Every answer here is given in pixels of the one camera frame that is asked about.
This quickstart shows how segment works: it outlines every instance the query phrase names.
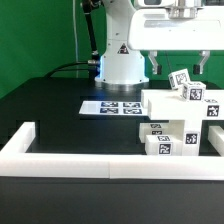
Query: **green wall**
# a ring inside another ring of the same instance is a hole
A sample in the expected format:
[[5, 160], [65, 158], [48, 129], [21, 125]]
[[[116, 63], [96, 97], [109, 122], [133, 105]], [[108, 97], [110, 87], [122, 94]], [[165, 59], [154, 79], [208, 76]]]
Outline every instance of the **green wall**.
[[[77, 33], [79, 60], [90, 58], [90, 45], [83, 13], [77, 0]], [[99, 52], [105, 50], [104, 9], [92, 13]], [[51, 69], [76, 60], [73, 32], [72, 0], [2, 0], [0, 7], [0, 97], [32, 77], [41, 77]], [[197, 63], [197, 52], [167, 52], [173, 71]], [[193, 80], [207, 80], [224, 88], [224, 52], [211, 52], [204, 74]], [[163, 74], [151, 74], [146, 60], [146, 73], [151, 79], [167, 79], [170, 70], [165, 52], [159, 52], [158, 61]], [[56, 76], [76, 77], [76, 73]]]

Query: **white block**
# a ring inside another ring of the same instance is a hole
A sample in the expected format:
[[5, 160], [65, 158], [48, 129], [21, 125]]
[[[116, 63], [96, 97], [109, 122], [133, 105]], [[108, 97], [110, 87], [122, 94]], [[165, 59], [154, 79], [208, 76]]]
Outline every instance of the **white block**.
[[167, 134], [168, 135], [175, 135], [178, 139], [183, 139], [184, 133], [184, 123], [183, 120], [171, 120], [168, 124]]
[[143, 108], [148, 107], [148, 101], [149, 99], [161, 99], [164, 97], [174, 97], [174, 96], [180, 96], [176, 91], [172, 90], [161, 90], [161, 89], [151, 89], [151, 90], [142, 90], [141, 91], [141, 104]]
[[180, 96], [152, 98], [148, 102], [148, 116], [151, 120], [203, 119], [202, 102], [186, 102]]
[[224, 156], [224, 130], [220, 126], [209, 127], [208, 140], [217, 152]]
[[203, 101], [206, 85], [202, 82], [183, 83], [182, 97], [186, 101]]
[[201, 139], [202, 119], [192, 118], [184, 121], [183, 156], [198, 156]]
[[141, 143], [145, 143], [146, 135], [167, 134], [167, 123], [141, 123], [139, 127], [139, 138]]
[[190, 82], [190, 76], [187, 69], [182, 69], [169, 74], [170, 86], [172, 89], [179, 89], [184, 82]]
[[178, 156], [181, 155], [182, 141], [173, 135], [147, 135], [145, 151], [147, 155]]

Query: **stacked blocks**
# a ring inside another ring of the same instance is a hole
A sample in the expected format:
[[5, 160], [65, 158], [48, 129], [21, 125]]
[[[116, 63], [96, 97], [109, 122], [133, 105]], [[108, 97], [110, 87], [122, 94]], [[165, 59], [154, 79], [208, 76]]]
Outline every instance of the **stacked blocks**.
[[180, 156], [182, 142], [173, 135], [146, 136], [145, 151], [147, 155]]
[[190, 82], [187, 69], [179, 70], [169, 74], [169, 81], [172, 89], [179, 89], [185, 82]]
[[139, 138], [141, 143], [145, 143], [147, 135], [164, 135], [167, 133], [167, 123], [141, 123]]
[[203, 101], [206, 85], [202, 82], [183, 83], [182, 97], [186, 101]]

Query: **black tabletop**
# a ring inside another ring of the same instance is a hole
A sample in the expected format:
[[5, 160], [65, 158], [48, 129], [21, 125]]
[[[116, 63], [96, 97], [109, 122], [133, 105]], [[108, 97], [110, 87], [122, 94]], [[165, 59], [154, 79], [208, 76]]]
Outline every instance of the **black tabletop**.
[[[169, 84], [154, 81], [149, 88]], [[145, 153], [138, 131], [148, 117], [80, 115], [83, 100], [136, 102], [140, 91], [98, 89], [87, 79], [31, 79], [0, 100], [1, 146], [24, 121], [35, 121], [29, 153]], [[201, 144], [201, 154], [216, 155]], [[3, 224], [218, 224], [223, 207], [222, 181], [0, 177]]]
[[[151, 81], [148, 88], [170, 86], [168, 81]], [[217, 87], [209, 83], [207, 88]], [[138, 102], [141, 90], [100, 89], [88, 79], [31, 79], [0, 100], [1, 146], [24, 121], [35, 121], [37, 137], [28, 150], [31, 153], [145, 154], [139, 124], [156, 121], [147, 116], [80, 115], [84, 100]], [[207, 130], [208, 122], [203, 124], [202, 136], [207, 135]], [[215, 155], [205, 139], [200, 153]]]

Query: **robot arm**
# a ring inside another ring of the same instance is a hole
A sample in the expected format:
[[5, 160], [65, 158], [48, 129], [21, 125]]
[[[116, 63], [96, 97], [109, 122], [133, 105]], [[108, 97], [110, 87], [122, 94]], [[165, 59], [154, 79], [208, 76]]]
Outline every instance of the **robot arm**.
[[194, 74], [202, 74], [210, 50], [224, 50], [224, 7], [202, 7], [201, 0], [135, 0], [135, 5], [129, 47], [149, 51], [153, 73], [159, 50], [199, 51]]

